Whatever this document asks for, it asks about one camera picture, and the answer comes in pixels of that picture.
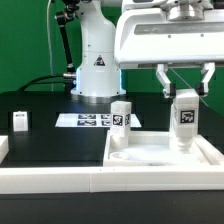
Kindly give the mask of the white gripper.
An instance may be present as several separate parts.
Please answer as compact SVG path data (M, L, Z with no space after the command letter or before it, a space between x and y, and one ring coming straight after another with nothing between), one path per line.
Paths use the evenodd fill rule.
M114 57L121 69L156 65L156 76L165 98L176 96L168 76L168 65L202 64L202 81L196 92L205 97L215 72L215 63L224 64L224 10L207 10L203 20L168 21L159 8L124 12L118 20Z

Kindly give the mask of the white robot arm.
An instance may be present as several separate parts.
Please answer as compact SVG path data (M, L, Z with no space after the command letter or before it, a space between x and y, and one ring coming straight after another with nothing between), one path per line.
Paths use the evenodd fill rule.
M174 67L202 68L196 87L208 94L217 65L224 65L224 3L210 0L80 0L82 63L72 93L92 102L125 91L122 69L154 68L167 98L176 88Z

